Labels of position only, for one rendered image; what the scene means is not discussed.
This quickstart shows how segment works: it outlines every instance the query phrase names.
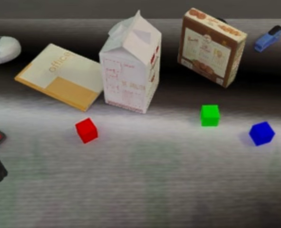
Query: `red cube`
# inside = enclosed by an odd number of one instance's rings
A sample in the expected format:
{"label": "red cube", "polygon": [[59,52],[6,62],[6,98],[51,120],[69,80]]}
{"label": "red cube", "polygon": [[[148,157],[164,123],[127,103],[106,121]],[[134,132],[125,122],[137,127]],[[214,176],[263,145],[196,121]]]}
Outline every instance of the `red cube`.
{"label": "red cube", "polygon": [[98,131],[90,118],[87,118],[76,124],[76,129],[83,143],[88,143],[98,138]]}

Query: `blue cube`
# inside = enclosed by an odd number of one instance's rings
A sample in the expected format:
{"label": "blue cube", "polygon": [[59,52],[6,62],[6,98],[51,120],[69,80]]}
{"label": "blue cube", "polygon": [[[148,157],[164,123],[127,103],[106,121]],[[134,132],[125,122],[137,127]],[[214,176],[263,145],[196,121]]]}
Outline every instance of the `blue cube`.
{"label": "blue cube", "polygon": [[270,127],[268,122],[258,123],[252,126],[250,132],[250,137],[252,138],[256,146],[260,146],[266,143],[270,143],[275,135],[275,132]]}

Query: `blue clip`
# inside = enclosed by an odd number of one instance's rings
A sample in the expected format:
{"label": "blue clip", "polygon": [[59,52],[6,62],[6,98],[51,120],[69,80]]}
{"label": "blue clip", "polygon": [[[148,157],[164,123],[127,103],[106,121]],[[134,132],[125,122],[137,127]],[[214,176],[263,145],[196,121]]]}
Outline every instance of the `blue clip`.
{"label": "blue clip", "polygon": [[254,49],[257,50],[258,52],[262,52],[271,44],[277,42],[280,39],[280,37],[281,37],[281,26],[277,25],[255,42]]}

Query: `carton gable top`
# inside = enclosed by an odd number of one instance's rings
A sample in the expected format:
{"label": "carton gable top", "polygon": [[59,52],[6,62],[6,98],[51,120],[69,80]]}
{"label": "carton gable top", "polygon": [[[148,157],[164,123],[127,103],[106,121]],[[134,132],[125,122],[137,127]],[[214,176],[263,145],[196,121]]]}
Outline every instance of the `carton gable top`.
{"label": "carton gable top", "polygon": [[102,53],[123,49],[139,61],[148,64],[161,39],[161,33],[141,15],[140,11],[132,18],[114,25],[108,33],[109,38],[101,49]]}
{"label": "carton gable top", "polygon": [[247,34],[238,30],[237,28],[228,25],[196,8],[191,8],[186,14],[184,15],[185,18],[195,20],[213,30],[216,30],[223,35],[237,41],[241,42],[247,38]]}

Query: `shoe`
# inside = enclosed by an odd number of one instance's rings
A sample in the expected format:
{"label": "shoe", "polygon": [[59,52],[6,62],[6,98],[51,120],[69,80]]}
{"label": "shoe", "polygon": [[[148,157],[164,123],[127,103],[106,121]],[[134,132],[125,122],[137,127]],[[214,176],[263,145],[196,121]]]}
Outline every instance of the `shoe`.
{"label": "shoe", "polygon": [[20,43],[12,37],[0,37],[0,64],[9,62],[21,53]]}

